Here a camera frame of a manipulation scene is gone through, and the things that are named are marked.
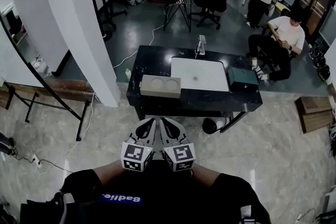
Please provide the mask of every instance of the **circular cutout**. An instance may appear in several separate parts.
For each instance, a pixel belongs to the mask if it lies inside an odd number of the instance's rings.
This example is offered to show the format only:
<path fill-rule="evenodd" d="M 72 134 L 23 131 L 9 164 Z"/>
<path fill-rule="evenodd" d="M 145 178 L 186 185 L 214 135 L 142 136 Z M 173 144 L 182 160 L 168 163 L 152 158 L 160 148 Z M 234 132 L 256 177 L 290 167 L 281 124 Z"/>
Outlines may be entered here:
<path fill-rule="evenodd" d="M 169 90 L 176 90 L 176 89 L 178 89 L 179 85 L 178 85 L 178 82 L 176 80 L 170 79 L 166 82 L 166 87 Z"/>
<path fill-rule="evenodd" d="M 161 89 L 163 87 L 164 83 L 162 79 L 153 79 L 151 86 L 154 89 Z"/>

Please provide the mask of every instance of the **seated man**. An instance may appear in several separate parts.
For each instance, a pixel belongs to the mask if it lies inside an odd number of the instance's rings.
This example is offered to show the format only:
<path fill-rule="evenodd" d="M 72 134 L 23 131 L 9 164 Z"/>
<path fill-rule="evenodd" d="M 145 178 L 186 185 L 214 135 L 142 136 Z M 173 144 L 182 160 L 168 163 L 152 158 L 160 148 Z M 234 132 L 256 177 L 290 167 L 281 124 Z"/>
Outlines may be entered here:
<path fill-rule="evenodd" d="M 257 72 L 260 80 L 278 81 L 290 77 L 289 54 L 292 51 L 299 55 L 305 42 L 305 32 L 300 26 L 302 19 L 302 10 L 294 10 L 291 12 L 290 18 L 282 16 L 268 23 L 268 27 L 273 33 L 272 37 L 265 35 L 251 35 L 249 37 L 248 45 L 252 57 L 252 69 Z M 270 74 L 263 73 L 257 62 L 258 47 L 279 65 L 280 70 Z"/>

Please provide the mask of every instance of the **black pants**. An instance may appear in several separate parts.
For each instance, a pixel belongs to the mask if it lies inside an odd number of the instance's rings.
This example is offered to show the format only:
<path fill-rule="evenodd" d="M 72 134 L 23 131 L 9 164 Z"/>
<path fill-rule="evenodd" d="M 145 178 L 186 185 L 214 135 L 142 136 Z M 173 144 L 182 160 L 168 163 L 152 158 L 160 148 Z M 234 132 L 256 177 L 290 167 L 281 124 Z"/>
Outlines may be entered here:
<path fill-rule="evenodd" d="M 291 66 L 288 50 L 282 48 L 273 38 L 264 35 L 251 35 L 248 38 L 248 46 L 251 57 L 258 57 L 258 47 L 274 62 L 279 65 L 280 70 L 269 74 L 273 81 L 284 80 L 290 77 Z"/>
<path fill-rule="evenodd" d="M 6 147 L 5 145 L 10 146 L 10 142 L 9 139 L 0 132 L 0 152 L 3 152 L 7 155 L 9 155 L 10 153 L 12 153 L 12 150 L 8 147 Z"/>
<path fill-rule="evenodd" d="M 251 27 L 257 27 L 262 16 L 265 13 L 268 4 L 261 0 L 251 0 L 248 3 L 247 19 L 250 22 Z"/>

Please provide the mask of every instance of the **gray box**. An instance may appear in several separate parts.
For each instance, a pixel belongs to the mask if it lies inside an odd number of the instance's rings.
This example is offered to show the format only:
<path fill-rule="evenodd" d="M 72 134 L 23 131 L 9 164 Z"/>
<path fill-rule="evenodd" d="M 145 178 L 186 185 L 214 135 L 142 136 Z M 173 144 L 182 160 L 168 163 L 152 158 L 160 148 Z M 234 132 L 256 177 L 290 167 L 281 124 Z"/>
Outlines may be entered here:
<path fill-rule="evenodd" d="M 181 78 L 143 75 L 140 93 L 141 95 L 179 99 Z"/>

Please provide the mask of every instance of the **marble floor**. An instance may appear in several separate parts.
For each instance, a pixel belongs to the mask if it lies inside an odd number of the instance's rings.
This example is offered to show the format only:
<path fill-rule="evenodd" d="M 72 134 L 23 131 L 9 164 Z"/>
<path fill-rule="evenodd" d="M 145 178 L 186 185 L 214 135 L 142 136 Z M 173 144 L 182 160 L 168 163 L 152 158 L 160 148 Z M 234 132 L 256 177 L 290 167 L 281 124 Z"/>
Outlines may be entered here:
<path fill-rule="evenodd" d="M 34 152 L 70 171 L 105 165 L 120 157 L 121 143 L 138 121 L 122 96 L 116 109 L 94 102 L 91 125 L 76 147 L 79 122 L 69 112 L 34 105 L 27 124 L 27 108 L 17 98 L 8 111 L 0 109 L 0 131 L 15 138 L 19 157 L 31 158 Z M 206 135 L 202 119 L 175 119 L 185 126 L 199 164 L 247 180 L 273 223 L 294 223 L 310 208 L 319 213 L 325 193 L 334 185 L 336 166 L 329 157 L 328 131 L 324 127 L 302 133 L 293 102 L 297 95 L 262 92 L 262 97 L 263 106 L 223 134 Z M 39 99 L 55 103 L 49 97 Z M 81 112 L 83 103 L 67 103 Z M 83 131 L 90 115 L 89 109 Z M 0 200 L 10 203 L 13 215 L 19 216 L 20 204 L 26 199 L 50 200 L 62 186 L 68 173 L 49 167 L 44 162 L 38 173 L 25 160 L 0 158 Z"/>

